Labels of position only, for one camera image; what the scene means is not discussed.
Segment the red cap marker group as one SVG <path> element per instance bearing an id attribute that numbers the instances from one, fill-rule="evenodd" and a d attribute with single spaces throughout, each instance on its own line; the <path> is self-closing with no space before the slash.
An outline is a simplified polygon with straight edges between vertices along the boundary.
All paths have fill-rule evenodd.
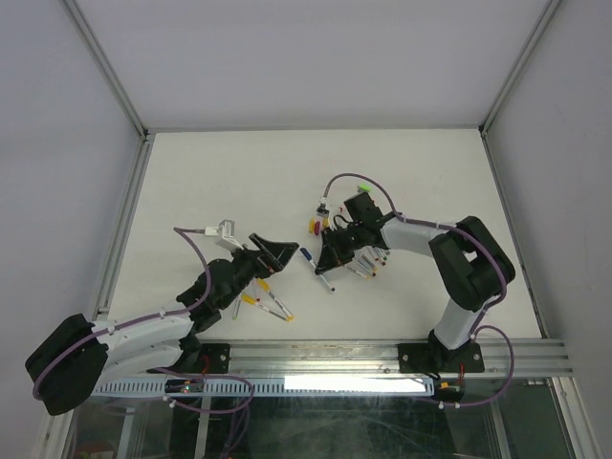
<path id="1" fill-rule="evenodd" d="M 377 266 L 375 265 L 375 263 L 368 258 L 367 256 L 365 256 L 364 254 L 361 255 L 361 259 L 365 262 L 365 264 L 371 269 L 371 271 L 373 273 L 375 273 L 377 271 Z"/>

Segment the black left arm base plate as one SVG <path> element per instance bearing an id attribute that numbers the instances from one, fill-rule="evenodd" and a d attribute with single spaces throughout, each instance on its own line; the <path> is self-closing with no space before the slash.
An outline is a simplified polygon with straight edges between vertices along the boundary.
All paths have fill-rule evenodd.
<path id="1" fill-rule="evenodd" d="M 222 342 L 199 342 L 187 347 L 174 365 L 180 373 L 195 374 L 207 370 L 207 375 L 229 373 L 230 345 Z"/>

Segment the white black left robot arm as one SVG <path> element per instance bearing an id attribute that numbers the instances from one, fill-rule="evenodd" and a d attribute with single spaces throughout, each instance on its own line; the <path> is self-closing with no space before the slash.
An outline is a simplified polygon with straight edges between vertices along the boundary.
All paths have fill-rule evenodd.
<path id="1" fill-rule="evenodd" d="M 196 336 L 217 323 L 223 311 L 258 279 L 282 272 L 299 249 L 253 233 L 248 248 L 233 235 L 233 223 L 200 229 L 230 257 L 203 263 L 194 283 L 155 312 L 119 320 L 64 319 L 26 359 L 33 397 L 52 415 L 84 403 L 101 385 L 150 369 L 189 371 L 200 360 Z"/>

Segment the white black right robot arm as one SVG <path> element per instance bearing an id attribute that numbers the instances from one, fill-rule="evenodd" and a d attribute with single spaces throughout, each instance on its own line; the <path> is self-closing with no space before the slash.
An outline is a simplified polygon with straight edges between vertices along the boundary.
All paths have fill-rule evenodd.
<path id="1" fill-rule="evenodd" d="M 384 214 L 367 192 L 346 200 L 344 208 L 350 216 L 347 223 L 319 231 L 316 273 L 347 265 L 367 247 L 433 259 L 449 300 L 429 334 L 427 357 L 435 368 L 449 370 L 461 360 L 461 347 L 485 312 L 505 297 L 515 279 L 514 264 L 475 216 L 446 225 L 408 219 L 396 210 Z"/>

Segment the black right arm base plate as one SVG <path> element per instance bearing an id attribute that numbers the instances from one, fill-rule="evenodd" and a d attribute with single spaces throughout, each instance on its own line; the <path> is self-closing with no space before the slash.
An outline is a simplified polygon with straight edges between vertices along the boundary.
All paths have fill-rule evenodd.
<path id="1" fill-rule="evenodd" d="M 404 342 L 397 345 L 397 350 L 399 370 L 403 374 L 485 372 L 482 351 L 475 342 L 468 341 L 455 350 L 428 341 Z"/>

